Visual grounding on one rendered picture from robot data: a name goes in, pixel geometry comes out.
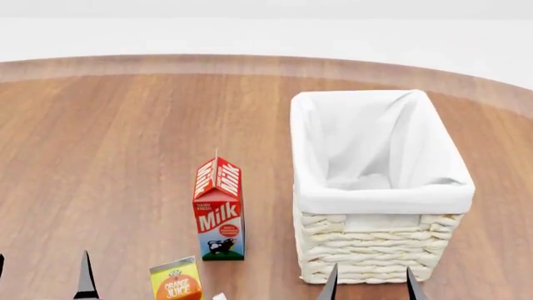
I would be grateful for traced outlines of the red milk carton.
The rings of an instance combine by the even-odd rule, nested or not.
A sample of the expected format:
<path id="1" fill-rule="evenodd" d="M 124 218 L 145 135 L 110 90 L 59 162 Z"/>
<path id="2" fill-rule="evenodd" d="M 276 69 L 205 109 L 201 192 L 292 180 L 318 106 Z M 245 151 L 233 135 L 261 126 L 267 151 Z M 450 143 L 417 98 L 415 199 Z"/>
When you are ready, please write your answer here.
<path id="1" fill-rule="evenodd" d="M 239 167 L 219 156 L 199 167 L 192 207 L 204 261 L 245 259 L 244 200 Z"/>

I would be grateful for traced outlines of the white lined wicker basket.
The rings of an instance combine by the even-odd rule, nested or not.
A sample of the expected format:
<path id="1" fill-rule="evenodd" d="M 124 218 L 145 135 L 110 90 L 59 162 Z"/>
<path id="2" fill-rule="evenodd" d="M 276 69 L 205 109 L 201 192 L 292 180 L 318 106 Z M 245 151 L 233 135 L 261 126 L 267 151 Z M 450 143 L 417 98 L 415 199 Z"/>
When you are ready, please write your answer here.
<path id="1" fill-rule="evenodd" d="M 290 132 L 301 279 L 429 279 L 476 188 L 427 94 L 301 92 Z"/>

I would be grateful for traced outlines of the orange juice carton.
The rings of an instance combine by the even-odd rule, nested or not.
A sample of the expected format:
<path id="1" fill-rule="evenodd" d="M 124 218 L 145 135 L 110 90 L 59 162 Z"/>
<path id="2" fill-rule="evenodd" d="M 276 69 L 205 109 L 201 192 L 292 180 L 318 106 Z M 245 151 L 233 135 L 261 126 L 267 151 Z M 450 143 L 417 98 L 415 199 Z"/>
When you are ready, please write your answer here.
<path id="1" fill-rule="evenodd" d="M 154 300 L 204 300 L 194 256 L 152 267 L 149 272 Z"/>

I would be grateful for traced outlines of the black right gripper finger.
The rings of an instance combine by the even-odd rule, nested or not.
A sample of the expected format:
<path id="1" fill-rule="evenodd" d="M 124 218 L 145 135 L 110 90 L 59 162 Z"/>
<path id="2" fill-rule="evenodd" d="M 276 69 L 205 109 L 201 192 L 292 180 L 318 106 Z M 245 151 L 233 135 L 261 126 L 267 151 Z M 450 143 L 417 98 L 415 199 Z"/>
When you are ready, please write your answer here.
<path id="1" fill-rule="evenodd" d="M 316 300 L 335 300 L 338 280 L 338 264 L 334 264 L 331 273 Z"/>
<path id="2" fill-rule="evenodd" d="M 409 300 L 429 300 L 423 292 L 421 285 L 417 282 L 415 274 L 409 267 L 406 268 L 406 284 Z"/>

